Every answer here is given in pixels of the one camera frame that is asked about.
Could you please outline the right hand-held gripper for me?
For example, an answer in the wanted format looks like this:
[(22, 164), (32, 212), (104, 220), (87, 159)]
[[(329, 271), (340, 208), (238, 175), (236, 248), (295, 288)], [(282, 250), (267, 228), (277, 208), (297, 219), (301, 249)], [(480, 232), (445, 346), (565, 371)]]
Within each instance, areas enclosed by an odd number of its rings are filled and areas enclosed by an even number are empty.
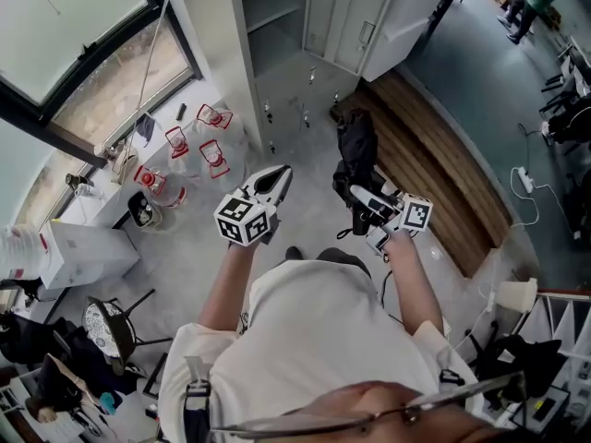
[(417, 195), (402, 193), (378, 197), (359, 185), (351, 185), (350, 193), (365, 207), (384, 218), (384, 223), (371, 229), (366, 243), (373, 251), (381, 251), (391, 233), (400, 229), (424, 232), (433, 210), (430, 200)]

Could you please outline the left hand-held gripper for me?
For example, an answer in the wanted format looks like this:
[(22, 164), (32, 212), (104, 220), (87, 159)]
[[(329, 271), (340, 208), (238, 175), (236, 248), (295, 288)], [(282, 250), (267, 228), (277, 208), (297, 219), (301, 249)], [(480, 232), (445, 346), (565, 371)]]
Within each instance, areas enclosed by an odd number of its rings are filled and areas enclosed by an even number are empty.
[(292, 180), (293, 170), (285, 164), (254, 173), (250, 184), (227, 194), (213, 212), (220, 236), (241, 246), (267, 245), (279, 227), (278, 205)]

